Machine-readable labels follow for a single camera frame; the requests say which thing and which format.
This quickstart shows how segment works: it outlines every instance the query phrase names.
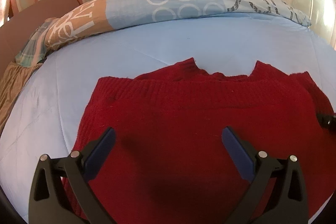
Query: plaid cloth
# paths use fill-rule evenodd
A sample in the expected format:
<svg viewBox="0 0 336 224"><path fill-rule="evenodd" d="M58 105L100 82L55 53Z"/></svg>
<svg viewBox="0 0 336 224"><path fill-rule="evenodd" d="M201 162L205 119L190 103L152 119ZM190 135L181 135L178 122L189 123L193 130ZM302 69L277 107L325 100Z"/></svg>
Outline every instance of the plaid cloth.
<svg viewBox="0 0 336 224"><path fill-rule="evenodd" d="M44 40L49 28L58 20L58 18L48 18L38 27L28 39L24 49L20 51L15 61L23 67L35 66L42 60L47 52Z"/></svg>

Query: blue gripper pad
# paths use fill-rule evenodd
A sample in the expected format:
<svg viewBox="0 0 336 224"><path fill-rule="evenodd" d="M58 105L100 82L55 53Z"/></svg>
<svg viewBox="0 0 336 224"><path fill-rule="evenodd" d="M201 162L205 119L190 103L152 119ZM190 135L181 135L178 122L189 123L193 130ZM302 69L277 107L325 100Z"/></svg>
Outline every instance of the blue gripper pad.
<svg viewBox="0 0 336 224"><path fill-rule="evenodd" d="M223 129L222 142L241 178L251 183L255 176L254 162L229 127Z"/></svg>
<svg viewBox="0 0 336 224"><path fill-rule="evenodd" d="M98 175L100 168L115 145L116 133L114 129L108 128L95 142L95 147L84 162L83 178L86 182Z"/></svg>

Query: red sweater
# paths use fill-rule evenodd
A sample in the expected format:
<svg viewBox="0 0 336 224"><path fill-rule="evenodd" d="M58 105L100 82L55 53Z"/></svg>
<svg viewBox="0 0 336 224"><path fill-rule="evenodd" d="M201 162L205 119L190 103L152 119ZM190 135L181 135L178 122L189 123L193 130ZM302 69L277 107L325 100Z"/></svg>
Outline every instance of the red sweater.
<svg viewBox="0 0 336 224"><path fill-rule="evenodd" d="M115 129L116 145L90 186L119 224L222 223L249 185L221 142L232 126L257 150L298 157L311 217L336 188L336 136L316 112L333 110L308 73L257 62L250 76L226 77L188 59L134 80L99 79L73 149Z"/></svg>

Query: red knit fabric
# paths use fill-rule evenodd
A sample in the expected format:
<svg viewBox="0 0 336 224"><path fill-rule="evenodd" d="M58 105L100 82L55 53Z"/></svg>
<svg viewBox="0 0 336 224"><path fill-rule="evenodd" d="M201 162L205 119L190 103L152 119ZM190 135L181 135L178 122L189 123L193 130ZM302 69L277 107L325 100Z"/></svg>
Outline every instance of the red knit fabric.
<svg viewBox="0 0 336 224"><path fill-rule="evenodd" d="M221 143L232 126L257 150L298 157L311 217L336 188L336 136L317 111L333 112L308 73L257 62L250 76L226 77L189 59L134 80L99 79L73 149L115 129L116 145L90 186L119 224L222 223L248 188Z"/></svg>

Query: metal pin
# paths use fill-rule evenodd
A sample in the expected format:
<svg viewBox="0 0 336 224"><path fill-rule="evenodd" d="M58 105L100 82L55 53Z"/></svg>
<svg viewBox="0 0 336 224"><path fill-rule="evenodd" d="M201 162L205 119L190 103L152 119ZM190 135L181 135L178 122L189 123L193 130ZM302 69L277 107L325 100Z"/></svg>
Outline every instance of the metal pin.
<svg viewBox="0 0 336 224"><path fill-rule="evenodd" d="M291 161L294 161L294 162L296 162L296 161L297 161L297 157L296 157L296 156L294 156L294 155L291 155L289 158L291 159Z"/></svg>
<svg viewBox="0 0 336 224"><path fill-rule="evenodd" d="M47 160L47 158L48 158L48 155L47 155L47 154L43 154L43 155L40 157L40 160L41 160L41 161L45 161L45 160Z"/></svg>
<svg viewBox="0 0 336 224"><path fill-rule="evenodd" d="M267 157L267 153L265 151L259 151L258 153L260 158L266 158Z"/></svg>
<svg viewBox="0 0 336 224"><path fill-rule="evenodd" d="M79 156L79 151L72 151L70 156L71 158L77 158Z"/></svg>

